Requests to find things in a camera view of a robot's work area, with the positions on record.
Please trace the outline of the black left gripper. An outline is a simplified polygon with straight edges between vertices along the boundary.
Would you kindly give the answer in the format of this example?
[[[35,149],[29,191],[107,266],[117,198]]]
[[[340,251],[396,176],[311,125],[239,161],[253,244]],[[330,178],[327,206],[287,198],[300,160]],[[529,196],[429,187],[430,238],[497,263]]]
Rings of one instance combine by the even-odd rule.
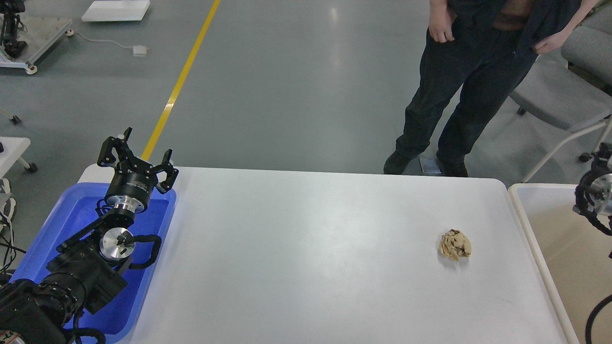
[[[159,165],[137,162],[128,146],[132,128],[127,127],[121,137],[107,137],[98,155],[98,166],[114,168],[114,176],[104,201],[114,208],[139,214],[147,210],[153,188],[160,193],[170,191],[179,170],[173,165],[173,150],[168,149]]]

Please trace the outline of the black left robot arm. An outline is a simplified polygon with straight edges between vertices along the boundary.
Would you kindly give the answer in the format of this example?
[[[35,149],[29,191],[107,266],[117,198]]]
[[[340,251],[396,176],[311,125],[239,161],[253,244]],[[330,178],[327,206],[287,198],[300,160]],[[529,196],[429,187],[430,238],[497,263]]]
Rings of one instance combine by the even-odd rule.
[[[98,218],[57,246],[48,276],[35,283],[17,279],[1,288],[1,333],[11,344],[80,344],[91,337],[107,341],[94,327],[79,326],[85,312],[94,315],[127,287],[127,270],[153,265],[162,248],[157,234],[129,231],[153,194],[169,192],[179,174],[167,150],[159,165],[136,157],[128,146],[131,127],[102,144],[98,166],[114,169]]]

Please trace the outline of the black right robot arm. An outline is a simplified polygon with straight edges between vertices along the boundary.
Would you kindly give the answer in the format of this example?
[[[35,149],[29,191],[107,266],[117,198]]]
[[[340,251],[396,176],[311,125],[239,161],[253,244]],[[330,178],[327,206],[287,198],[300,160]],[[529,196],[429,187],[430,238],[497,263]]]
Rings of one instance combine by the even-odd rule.
[[[612,235],[612,150],[610,143],[601,143],[592,156],[590,170],[575,188],[573,211],[610,237]]]

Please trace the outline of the person's right hand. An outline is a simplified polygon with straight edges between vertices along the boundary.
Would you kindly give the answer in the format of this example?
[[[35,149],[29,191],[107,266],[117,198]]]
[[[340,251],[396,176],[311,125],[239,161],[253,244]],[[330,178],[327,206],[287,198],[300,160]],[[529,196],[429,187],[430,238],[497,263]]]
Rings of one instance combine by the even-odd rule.
[[[452,25],[456,15],[447,0],[430,0],[428,32],[437,43],[455,41]]]

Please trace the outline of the person's left hand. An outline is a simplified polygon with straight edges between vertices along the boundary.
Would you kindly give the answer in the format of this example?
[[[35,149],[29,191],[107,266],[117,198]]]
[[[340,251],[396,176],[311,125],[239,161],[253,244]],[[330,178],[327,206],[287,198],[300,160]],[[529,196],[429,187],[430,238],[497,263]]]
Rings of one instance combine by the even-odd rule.
[[[537,54],[553,52],[564,45],[570,34],[571,32],[566,31],[554,33],[533,45],[533,52]]]

